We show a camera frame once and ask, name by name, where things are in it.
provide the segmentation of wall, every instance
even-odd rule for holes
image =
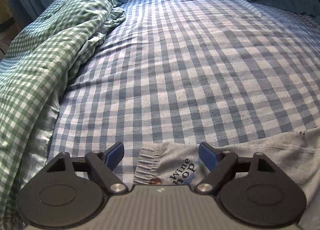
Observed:
[[[10,18],[7,7],[6,0],[0,0],[0,24]]]

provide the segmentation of circular pad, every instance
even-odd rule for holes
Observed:
[[[20,214],[40,228],[76,226],[95,214],[104,200],[96,183],[76,175],[53,173],[27,184],[19,194]]]
[[[249,175],[228,182],[220,203],[233,217],[253,226],[281,227],[297,223],[305,208],[303,191],[275,173]]]
[[[63,206],[72,202],[76,197],[76,190],[68,185],[49,186],[41,190],[40,200],[49,206]]]
[[[248,199],[257,205],[276,205],[283,199],[280,189],[272,185],[254,185],[247,190]]]

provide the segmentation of blue gingham sheet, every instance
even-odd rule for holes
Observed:
[[[320,125],[320,30],[244,0],[128,0],[67,87],[49,159],[124,142],[132,185],[143,142],[224,146]]]

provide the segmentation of green gingham duvet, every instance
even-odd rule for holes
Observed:
[[[42,156],[44,161],[40,169],[67,83],[105,40],[109,29],[124,21],[124,10],[116,7],[117,1],[55,0],[14,39],[0,62],[2,228],[14,225],[21,179],[32,176],[23,169],[25,163],[33,162],[27,150],[39,150],[37,160]]]

